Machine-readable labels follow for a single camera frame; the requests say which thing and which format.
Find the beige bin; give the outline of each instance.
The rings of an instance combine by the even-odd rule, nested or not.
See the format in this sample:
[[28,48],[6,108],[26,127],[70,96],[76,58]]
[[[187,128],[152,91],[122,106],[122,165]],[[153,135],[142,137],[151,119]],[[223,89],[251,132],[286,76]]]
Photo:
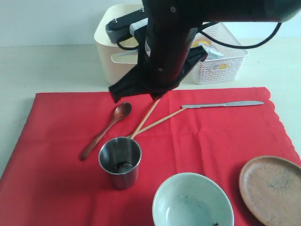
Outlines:
[[[124,54],[127,51],[120,49],[116,44],[112,44],[105,26],[112,19],[134,12],[142,7],[142,4],[121,4],[110,7],[105,12],[94,34],[105,77],[110,84],[116,83],[137,64],[137,54]],[[138,45],[134,38],[121,42],[121,44],[125,47]]]

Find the red cloth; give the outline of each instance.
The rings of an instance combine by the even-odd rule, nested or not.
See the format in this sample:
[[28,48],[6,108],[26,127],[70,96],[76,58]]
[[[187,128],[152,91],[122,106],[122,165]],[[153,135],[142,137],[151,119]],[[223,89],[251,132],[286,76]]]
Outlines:
[[86,161],[79,154],[111,120],[109,93],[39,93],[0,181],[1,226],[153,226],[151,205],[173,174],[196,172],[229,196],[237,226],[261,225],[244,205],[238,176],[260,155],[301,165],[266,88],[177,90],[167,93],[145,125],[183,104],[260,100],[261,106],[187,109],[137,135],[143,150],[137,183],[119,191],[98,164],[110,138],[134,131],[152,105],[127,97],[131,115],[114,125]]

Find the wooden plate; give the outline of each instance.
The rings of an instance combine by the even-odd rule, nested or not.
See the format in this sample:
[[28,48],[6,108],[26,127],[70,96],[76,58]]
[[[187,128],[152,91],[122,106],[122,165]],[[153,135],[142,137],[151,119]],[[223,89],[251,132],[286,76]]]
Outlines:
[[241,196],[267,226],[301,226],[301,167],[275,156],[250,160],[239,176]]

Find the knife blade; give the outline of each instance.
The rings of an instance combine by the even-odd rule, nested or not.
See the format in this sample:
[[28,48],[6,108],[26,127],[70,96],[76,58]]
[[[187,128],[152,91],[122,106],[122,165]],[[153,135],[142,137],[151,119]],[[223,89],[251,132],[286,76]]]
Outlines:
[[182,108],[204,108],[204,107],[237,107],[237,106],[253,106],[262,105],[264,102],[257,100],[243,100],[220,104],[204,104],[204,105],[182,105]]

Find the white wall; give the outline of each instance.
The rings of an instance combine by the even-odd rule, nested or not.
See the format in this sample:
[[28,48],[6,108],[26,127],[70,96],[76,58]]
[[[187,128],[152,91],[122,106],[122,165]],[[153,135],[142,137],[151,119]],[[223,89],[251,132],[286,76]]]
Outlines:
[[[94,44],[102,15],[112,5],[140,0],[0,0],[0,47]],[[227,23],[237,38],[265,38],[275,24]],[[301,14],[278,36],[301,37]]]

